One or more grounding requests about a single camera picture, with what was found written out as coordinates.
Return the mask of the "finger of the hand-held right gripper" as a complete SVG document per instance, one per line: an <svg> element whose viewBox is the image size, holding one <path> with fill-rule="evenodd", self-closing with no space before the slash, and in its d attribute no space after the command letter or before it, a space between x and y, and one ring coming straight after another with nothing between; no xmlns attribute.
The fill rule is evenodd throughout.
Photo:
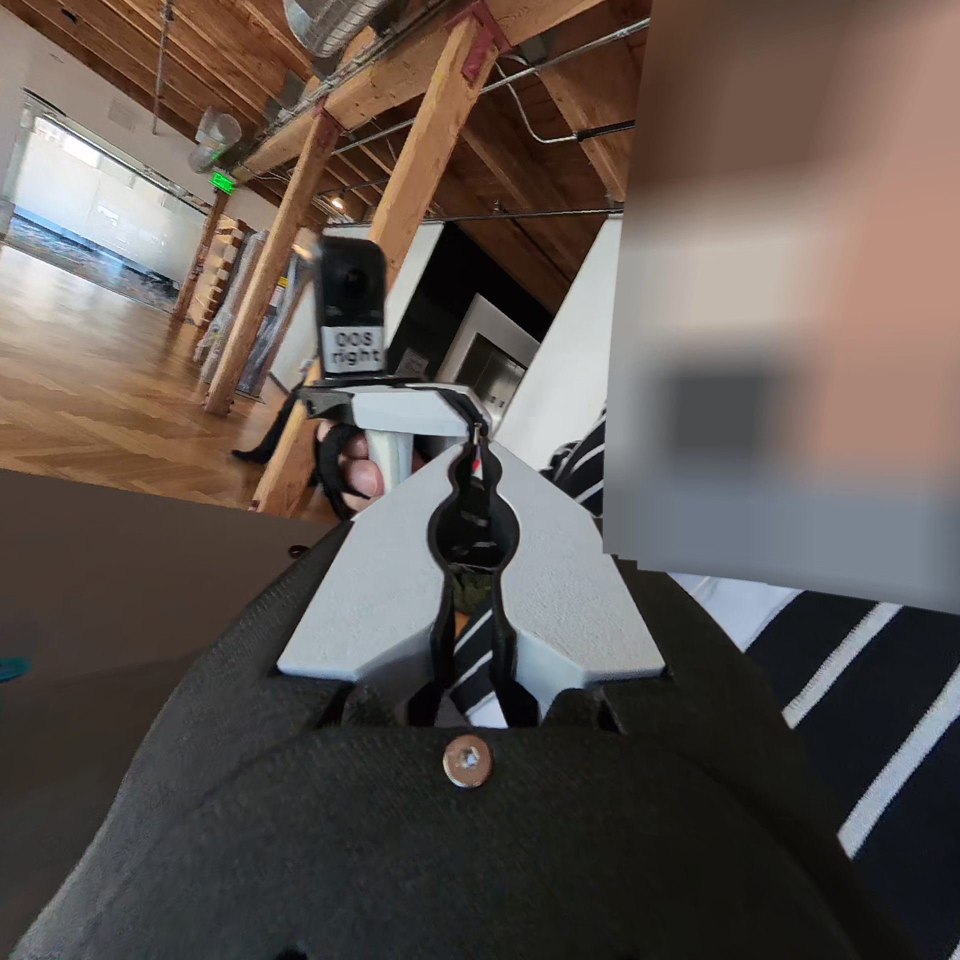
<svg viewBox="0 0 960 960"><path fill-rule="evenodd" d="M463 385L367 385L352 388L353 423L414 436L467 439L479 425L481 436L491 436L494 422L486 405Z"/></svg>

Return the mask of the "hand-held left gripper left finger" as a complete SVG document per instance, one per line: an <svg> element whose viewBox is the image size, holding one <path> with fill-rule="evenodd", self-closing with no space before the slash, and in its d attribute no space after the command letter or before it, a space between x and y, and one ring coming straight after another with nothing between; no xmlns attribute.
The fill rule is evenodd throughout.
<svg viewBox="0 0 960 960"><path fill-rule="evenodd" d="M474 447L457 443L353 521L276 668L287 677L369 688L406 725L435 727L452 680L450 569L440 515L456 505L457 470Z"/></svg>

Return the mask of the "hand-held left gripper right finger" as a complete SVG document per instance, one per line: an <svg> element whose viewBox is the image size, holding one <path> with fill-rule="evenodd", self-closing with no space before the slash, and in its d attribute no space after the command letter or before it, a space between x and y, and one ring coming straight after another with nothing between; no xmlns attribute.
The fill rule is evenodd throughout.
<svg viewBox="0 0 960 960"><path fill-rule="evenodd" d="M502 726L537 726L567 690L660 677L665 659L593 516L497 441L482 466Z"/></svg>

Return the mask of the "person's right hand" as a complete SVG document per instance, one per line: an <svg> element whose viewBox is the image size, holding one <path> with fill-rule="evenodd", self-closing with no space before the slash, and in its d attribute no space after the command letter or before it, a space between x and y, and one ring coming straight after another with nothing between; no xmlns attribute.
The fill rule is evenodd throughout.
<svg viewBox="0 0 960 960"><path fill-rule="evenodd" d="M358 427L322 418L315 440L318 486L335 512L363 511L383 494L381 471Z"/></svg>

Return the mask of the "wooden post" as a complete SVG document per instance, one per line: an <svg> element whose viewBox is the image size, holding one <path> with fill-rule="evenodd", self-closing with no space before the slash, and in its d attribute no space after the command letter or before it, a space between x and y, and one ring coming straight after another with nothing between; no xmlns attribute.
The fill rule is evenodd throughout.
<svg viewBox="0 0 960 960"><path fill-rule="evenodd" d="M342 131L341 124L328 112L326 101L321 100L312 110L293 174L222 351L203 404L206 414L224 417L230 412L259 327Z"/></svg>
<svg viewBox="0 0 960 960"><path fill-rule="evenodd" d="M450 154L498 56L500 33L484 2L474 2L448 26L438 59L383 198L366 235L387 261L391 294ZM250 510L290 518L314 469L317 422L296 400Z"/></svg>

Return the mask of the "silver ceiling duct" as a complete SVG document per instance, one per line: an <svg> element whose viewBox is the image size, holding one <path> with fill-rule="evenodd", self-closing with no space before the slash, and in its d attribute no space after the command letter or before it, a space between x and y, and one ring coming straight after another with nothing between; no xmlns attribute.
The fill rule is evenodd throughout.
<svg viewBox="0 0 960 960"><path fill-rule="evenodd" d="M407 1L283 1L287 25L309 54L328 58L363 29L383 30L396 22Z"/></svg>

